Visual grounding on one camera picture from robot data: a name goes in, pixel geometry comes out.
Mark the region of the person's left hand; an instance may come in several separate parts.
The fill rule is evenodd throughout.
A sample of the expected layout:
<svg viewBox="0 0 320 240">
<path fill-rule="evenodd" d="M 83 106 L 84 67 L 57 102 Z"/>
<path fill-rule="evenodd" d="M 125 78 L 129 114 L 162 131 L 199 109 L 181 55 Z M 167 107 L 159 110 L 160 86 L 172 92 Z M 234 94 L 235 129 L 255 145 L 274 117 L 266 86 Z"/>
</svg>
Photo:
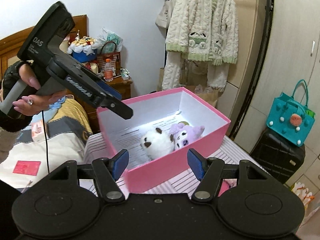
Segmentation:
<svg viewBox="0 0 320 240">
<path fill-rule="evenodd" d="M 20 78 L 30 87 L 40 89 L 40 83 L 36 79 L 34 72 L 28 64 L 23 64 L 19 69 Z M 67 90 L 61 90 L 51 95 L 39 96 L 29 95 L 23 96 L 21 99 L 14 101 L 12 104 L 14 110 L 26 115 L 33 116 L 44 111 L 52 103 L 57 102 L 61 97 L 65 96 Z"/>
</svg>

